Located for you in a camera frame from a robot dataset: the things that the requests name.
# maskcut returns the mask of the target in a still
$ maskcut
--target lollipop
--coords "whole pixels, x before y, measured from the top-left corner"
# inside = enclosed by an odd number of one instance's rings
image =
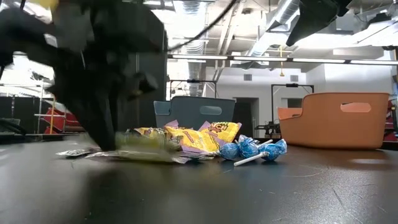
[[[280,140],[275,144],[266,144],[259,147],[259,152],[268,152],[268,156],[262,157],[266,161],[274,161],[281,154],[285,154],[287,145],[285,140]]]
[[[220,149],[220,156],[224,159],[235,159],[239,156],[239,146],[235,143],[227,143]]]
[[[271,142],[272,142],[272,140],[269,140],[269,141],[266,141],[265,143],[263,143],[263,144],[261,144],[261,145],[264,146],[264,145],[269,144],[269,143],[271,143]],[[263,152],[260,152],[259,154],[256,154],[256,155],[254,155],[254,156],[252,156],[252,157],[249,157],[249,158],[247,158],[247,159],[243,159],[243,160],[241,160],[241,161],[235,162],[235,163],[234,163],[234,166],[239,166],[239,165],[245,164],[245,163],[247,163],[247,162],[253,161],[253,160],[255,160],[255,159],[261,158],[261,157],[267,157],[268,155],[269,155],[268,152],[263,151]]]
[[[243,140],[243,142],[240,142],[239,145],[241,149],[241,156],[245,159],[259,154],[259,150],[251,138],[246,138]]]

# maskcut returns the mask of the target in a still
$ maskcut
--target table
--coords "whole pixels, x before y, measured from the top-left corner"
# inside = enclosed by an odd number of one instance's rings
[[[71,142],[0,146],[0,223],[395,223],[398,152],[289,147],[233,167],[65,160]]]

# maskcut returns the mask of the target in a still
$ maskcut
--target lollipop stick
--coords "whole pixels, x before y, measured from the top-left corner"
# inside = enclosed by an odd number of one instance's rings
[[[272,139],[270,139],[270,140],[268,140],[268,141],[266,141],[266,142],[264,142],[264,143],[261,143],[261,144],[258,145],[257,147],[263,146],[263,145],[265,145],[265,144],[269,144],[269,143],[271,143],[271,142],[272,142]]]
[[[253,156],[253,157],[250,157],[250,158],[243,159],[243,160],[241,160],[241,161],[235,162],[235,163],[234,163],[234,166],[239,166],[239,165],[245,164],[245,163],[247,163],[247,162],[253,161],[253,160],[255,160],[255,159],[264,157],[264,156],[268,156],[268,152],[260,152],[260,154],[258,154],[258,155],[256,155],[256,156]]]

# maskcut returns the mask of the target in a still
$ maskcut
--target red object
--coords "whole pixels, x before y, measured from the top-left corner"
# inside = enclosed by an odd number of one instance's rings
[[[386,129],[394,129],[394,120],[392,119],[392,113],[395,113],[395,110],[392,110],[391,108],[395,107],[391,100],[388,101],[388,109],[387,109],[387,115],[386,115]],[[391,133],[387,134],[384,136],[384,141],[398,141],[396,137],[396,132],[392,131]]]
[[[52,108],[49,108],[46,112],[46,115],[51,115]],[[84,129],[80,126],[80,123],[77,121],[75,115],[71,113],[67,113],[66,121],[65,121],[65,127],[63,125],[64,119],[65,119],[65,113],[62,111],[59,111],[57,109],[54,109],[54,116],[53,117],[53,133],[54,130],[56,130],[56,133],[62,133],[62,132],[82,132]],[[45,116],[43,119],[48,122],[48,124],[51,123],[51,116]],[[47,127],[46,132],[49,132],[50,134],[50,127]]]
[[[50,133],[50,126],[47,126],[47,128],[44,131],[44,134],[51,134]],[[53,128],[52,129],[52,134],[59,134],[59,132],[55,128]]]

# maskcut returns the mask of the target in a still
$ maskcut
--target black cable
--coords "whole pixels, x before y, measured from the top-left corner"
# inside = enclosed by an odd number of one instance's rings
[[[209,24],[206,28],[204,28],[202,31],[199,32],[198,35],[194,36],[192,39],[186,41],[185,43],[182,44],[177,44],[174,47],[171,47],[169,49],[169,52],[173,51],[173,50],[177,50],[180,49],[181,47],[190,44],[191,42],[193,42],[194,40],[198,40],[201,36],[203,36],[203,34],[205,34],[206,32],[208,32],[211,28],[213,28],[231,9],[232,7],[238,2],[238,0],[231,0],[231,2],[225,7],[225,9],[223,10],[223,12],[213,21],[211,22],[211,24]]]
[[[361,22],[368,23],[368,22],[363,21],[357,14],[354,14],[354,16],[356,16]]]

